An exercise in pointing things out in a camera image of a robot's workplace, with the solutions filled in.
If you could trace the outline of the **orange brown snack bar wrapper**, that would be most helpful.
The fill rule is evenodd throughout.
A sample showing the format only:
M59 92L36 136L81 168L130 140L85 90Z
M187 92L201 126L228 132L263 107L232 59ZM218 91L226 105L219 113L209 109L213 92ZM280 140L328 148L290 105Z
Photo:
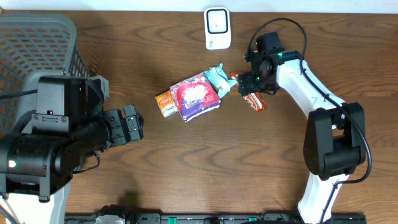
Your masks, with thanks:
M238 76L242 75L243 72L231 72L229 74L230 79L238 80ZM250 93L247 96L243 96L247 103L250 104L251 108L257 112L265 110L267 108L266 102L260 93Z

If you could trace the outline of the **teal snack packet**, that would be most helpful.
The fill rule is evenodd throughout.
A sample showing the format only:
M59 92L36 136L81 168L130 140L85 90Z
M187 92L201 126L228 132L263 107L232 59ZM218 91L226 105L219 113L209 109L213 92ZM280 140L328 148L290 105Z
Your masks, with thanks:
M211 67L209 70L204 71L203 74L215 88L220 98L223 98L227 93L229 93L232 87L238 83L236 80L228 78L227 74L223 70L222 63L217 67Z

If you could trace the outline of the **orange tissue pack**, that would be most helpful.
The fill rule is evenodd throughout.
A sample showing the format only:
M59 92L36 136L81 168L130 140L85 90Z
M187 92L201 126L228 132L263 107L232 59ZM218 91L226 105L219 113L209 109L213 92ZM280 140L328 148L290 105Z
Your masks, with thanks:
M172 98L172 95L169 91L166 91L155 97L155 100L158 104L158 107L162 113L163 117L168 117L176 112L178 112L178 108Z

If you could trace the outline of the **red purple floral tissue pack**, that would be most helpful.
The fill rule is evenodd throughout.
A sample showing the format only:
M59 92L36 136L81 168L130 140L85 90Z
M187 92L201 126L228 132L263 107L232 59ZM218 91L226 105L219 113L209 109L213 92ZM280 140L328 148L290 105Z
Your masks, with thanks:
M221 99L203 73L170 87L170 94L185 122L220 107Z

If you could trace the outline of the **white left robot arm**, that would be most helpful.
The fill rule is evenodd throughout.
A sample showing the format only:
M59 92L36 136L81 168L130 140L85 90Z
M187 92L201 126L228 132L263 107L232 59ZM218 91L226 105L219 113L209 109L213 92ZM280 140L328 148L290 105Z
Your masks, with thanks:
M104 110L105 86L101 76L39 78L37 106L1 140L1 213L10 223L63 223L84 160L143 138L134 105Z

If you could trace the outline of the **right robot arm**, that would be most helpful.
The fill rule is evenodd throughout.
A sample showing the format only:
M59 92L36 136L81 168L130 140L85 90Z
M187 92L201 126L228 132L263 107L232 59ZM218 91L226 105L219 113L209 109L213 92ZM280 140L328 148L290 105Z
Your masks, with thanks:
M276 32L257 37L245 59L252 70L238 76L243 96L282 88L307 117L303 156L310 175L297 210L304 223L325 223L341 186L367 156L363 107L335 96Z

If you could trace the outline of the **white barcode scanner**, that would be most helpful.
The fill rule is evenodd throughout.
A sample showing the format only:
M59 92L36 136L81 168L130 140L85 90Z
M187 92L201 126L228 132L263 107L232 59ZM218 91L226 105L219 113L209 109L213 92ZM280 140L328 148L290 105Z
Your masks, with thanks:
M205 45L208 50L227 49L231 45L231 19L225 7L210 7L203 13Z

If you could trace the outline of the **grey plastic basket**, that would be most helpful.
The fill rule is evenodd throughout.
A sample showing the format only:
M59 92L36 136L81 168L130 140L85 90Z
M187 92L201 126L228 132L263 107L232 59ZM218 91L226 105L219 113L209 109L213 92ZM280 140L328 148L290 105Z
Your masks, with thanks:
M74 22L60 14L1 15L1 139L37 108L42 76L89 78Z

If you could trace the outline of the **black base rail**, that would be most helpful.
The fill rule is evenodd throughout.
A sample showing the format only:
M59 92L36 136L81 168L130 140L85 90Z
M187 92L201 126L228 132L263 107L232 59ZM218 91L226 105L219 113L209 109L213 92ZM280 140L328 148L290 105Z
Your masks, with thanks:
M91 215L66 215L65 223L129 224L240 224L303 223L297 212L268 211L255 214L161 214L138 213L127 207L109 205Z

